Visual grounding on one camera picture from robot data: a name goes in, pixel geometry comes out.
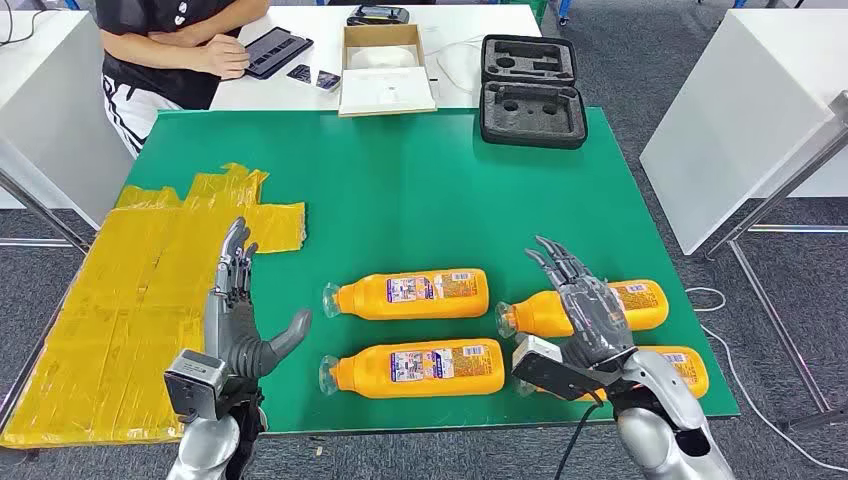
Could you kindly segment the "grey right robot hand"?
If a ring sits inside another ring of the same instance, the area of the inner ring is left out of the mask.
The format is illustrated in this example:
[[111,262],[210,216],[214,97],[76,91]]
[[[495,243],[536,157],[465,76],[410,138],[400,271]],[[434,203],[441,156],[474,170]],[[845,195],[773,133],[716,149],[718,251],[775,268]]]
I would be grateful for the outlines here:
[[562,346],[566,361],[582,368],[623,362],[635,344],[616,294],[559,242],[540,235],[535,241],[545,252],[525,253],[545,273],[572,325]]

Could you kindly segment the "person's right hand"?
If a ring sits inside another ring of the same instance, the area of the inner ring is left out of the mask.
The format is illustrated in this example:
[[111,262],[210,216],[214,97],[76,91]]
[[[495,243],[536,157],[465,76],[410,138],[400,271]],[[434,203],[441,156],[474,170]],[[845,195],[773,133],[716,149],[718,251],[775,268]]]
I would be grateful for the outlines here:
[[245,47],[234,37],[218,34],[199,48],[195,71],[211,74],[221,80],[238,79],[250,64]]

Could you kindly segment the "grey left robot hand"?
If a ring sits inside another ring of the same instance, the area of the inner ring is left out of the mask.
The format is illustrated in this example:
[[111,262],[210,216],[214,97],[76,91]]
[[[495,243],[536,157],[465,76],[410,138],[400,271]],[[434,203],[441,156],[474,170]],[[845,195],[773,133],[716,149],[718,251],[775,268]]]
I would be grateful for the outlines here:
[[253,256],[258,244],[247,244],[250,228],[239,216],[221,245],[204,310],[204,350],[225,362],[229,374],[258,380],[272,373],[310,331],[313,313],[298,310],[287,328],[270,340],[260,337],[251,296]]

